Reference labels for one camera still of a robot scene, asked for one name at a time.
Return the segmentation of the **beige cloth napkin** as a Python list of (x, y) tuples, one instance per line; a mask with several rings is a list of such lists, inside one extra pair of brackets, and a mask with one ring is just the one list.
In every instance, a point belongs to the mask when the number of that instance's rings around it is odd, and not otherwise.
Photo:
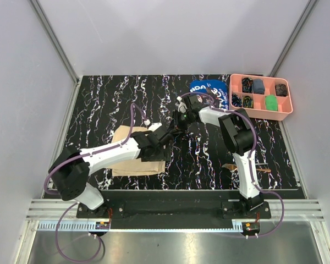
[[(129, 126), (119, 126), (113, 135), (112, 143), (124, 140), (129, 133)], [(108, 166), (112, 170), (112, 177), (121, 176), (143, 176), (163, 173), (165, 171), (165, 161), (142, 162), (141, 159), (122, 161)]]

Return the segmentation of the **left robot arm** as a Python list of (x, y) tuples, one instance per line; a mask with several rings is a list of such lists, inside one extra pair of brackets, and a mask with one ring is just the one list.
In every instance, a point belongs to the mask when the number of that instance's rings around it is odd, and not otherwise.
[(162, 161), (172, 138), (172, 130), (156, 123), (111, 144), (81, 150), (68, 148), (49, 169), (48, 178), (62, 200), (83, 204), (93, 216), (101, 218), (107, 213), (108, 205), (98, 188), (89, 184), (89, 176), (119, 162)]

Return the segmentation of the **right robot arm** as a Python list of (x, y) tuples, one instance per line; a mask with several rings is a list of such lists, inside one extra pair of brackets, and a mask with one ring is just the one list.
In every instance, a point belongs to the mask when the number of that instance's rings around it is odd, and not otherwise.
[(264, 202), (255, 167), (256, 130), (244, 109), (232, 111), (213, 104), (213, 97), (204, 93), (188, 92), (177, 97), (170, 127), (178, 133), (186, 131), (192, 123), (220, 128), (239, 176), (240, 199), (236, 210), (243, 217), (251, 218)]

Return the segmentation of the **black marble table mat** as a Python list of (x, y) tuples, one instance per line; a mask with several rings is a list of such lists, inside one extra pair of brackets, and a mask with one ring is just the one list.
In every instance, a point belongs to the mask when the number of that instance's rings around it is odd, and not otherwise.
[[(153, 122), (168, 124), (177, 96), (199, 80), (228, 82), (222, 75), (92, 75), (81, 80), (68, 122), (65, 146), (91, 148), (112, 141), (121, 125), (142, 125), (140, 112), (130, 114), (136, 103)], [(277, 121), (253, 119), (257, 131), (256, 162), (268, 172), (258, 172), (260, 187), (273, 189), (285, 199), (302, 199), (304, 193), (293, 171), (292, 159)], [(239, 185), (237, 172), (224, 168), (233, 163), (219, 128), (193, 124), (177, 136), (165, 171), (155, 175), (114, 177), (104, 169), (89, 182), (101, 190), (233, 190)]]

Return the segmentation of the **blue printed folded cloth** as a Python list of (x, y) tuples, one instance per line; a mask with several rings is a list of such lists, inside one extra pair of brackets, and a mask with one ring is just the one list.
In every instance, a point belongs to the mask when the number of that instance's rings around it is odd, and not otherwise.
[(227, 85), (220, 80), (196, 80), (190, 84), (190, 92), (211, 95), (215, 99), (216, 108), (228, 109), (229, 97)]

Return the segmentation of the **black patterned roll left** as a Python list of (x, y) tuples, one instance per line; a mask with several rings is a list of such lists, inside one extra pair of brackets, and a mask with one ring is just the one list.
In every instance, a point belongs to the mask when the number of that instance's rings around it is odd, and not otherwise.
[(242, 99), (235, 93), (232, 94), (232, 105), (234, 107), (242, 107)]

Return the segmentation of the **copper fork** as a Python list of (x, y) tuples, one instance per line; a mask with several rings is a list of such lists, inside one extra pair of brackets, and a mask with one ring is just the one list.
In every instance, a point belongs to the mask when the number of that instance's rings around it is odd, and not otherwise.
[[(238, 167), (237, 165), (234, 165), (234, 164), (229, 164), (229, 163), (226, 163), (224, 165), (221, 166), (222, 168), (225, 168), (225, 169), (228, 169), (230, 171), (237, 171), (238, 170)], [(266, 172), (266, 173), (270, 173), (271, 170), (269, 168), (267, 169), (264, 169), (264, 168), (256, 168), (257, 171), (260, 171), (260, 172)]]

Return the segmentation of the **black yellow patterned roll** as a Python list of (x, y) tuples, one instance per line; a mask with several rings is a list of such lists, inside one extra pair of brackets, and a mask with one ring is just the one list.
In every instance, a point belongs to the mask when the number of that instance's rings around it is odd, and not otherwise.
[(243, 96), (242, 97), (242, 107), (253, 109), (254, 108), (254, 101), (253, 101), (252, 97)]

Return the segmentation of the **black patterned roll top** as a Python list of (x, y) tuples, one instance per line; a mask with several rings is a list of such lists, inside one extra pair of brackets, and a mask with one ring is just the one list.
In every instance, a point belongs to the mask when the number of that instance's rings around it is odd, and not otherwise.
[(249, 77), (244, 77), (241, 80), (242, 92), (243, 93), (252, 93), (253, 80)]

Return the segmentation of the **blue-grey rolled cloth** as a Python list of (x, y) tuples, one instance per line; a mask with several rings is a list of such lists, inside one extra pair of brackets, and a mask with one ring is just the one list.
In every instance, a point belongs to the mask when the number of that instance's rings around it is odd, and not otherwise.
[(263, 95), (265, 93), (265, 86), (262, 79), (253, 80), (252, 91), (253, 93), (260, 95)]

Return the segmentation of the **pink divided organizer tray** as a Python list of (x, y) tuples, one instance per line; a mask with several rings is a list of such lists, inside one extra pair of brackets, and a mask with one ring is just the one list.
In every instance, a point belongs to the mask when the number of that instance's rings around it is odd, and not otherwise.
[[(241, 80), (244, 77), (249, 77), (254, 79), (262, 79), (265, 86), (265, 93), (263, 95), (256, 93), (243, 93)], [(288, 89), (288, 96), (280, 97), (276, 96), (275, 85), (285, 84)], [(232, 105), (232, 94), (237, 94), (241, 99), (243, 96), (250, 96), (254, 101), (254, 108), (243, 108), (246, 110), (247, 114), (251, 118), (269, 119), (283, 121), (288, 115), (293, 112), (292, 97), (290, 93), (289, 84), (285, 79), (282, 78), (272, 78), (266, 76), (257, 75), (246, 75), (246, 74), (232, 74), (229, 78), (229, 109), (236, 110), (238, 107)], [(267, 95), (275, 95), (278, 101), (278, 111), (267, 111), (265, 107), (265, 97)]]

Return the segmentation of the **green rolled cloth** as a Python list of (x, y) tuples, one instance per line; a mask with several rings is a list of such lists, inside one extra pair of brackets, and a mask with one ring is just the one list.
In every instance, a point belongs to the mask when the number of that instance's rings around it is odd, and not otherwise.
[(275, 95), (267, 95), (265, 97), (265, 107), (267, 111), (278, 111), (278, 101)]

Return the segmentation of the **dark brown rolled cloth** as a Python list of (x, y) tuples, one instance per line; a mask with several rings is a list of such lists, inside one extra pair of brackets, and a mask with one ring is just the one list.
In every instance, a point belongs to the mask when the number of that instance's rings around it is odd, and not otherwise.
[(280, 96), (280, 97), (288, 96), (288, 89), (285, 84), (276, 84), (275, 91), (276, 91), (276, 96)]

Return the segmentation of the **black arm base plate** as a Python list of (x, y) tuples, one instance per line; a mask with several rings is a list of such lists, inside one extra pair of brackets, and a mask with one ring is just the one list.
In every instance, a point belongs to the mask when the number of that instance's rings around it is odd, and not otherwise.
[(262, 197), (251, 209), (237, 190), (105, 190), (104, 203), (95, 210), (78, 206), (77, 218), (111, 217), (111, 228), (121, 230), (228, 229), (233, 220), (272, 218)]

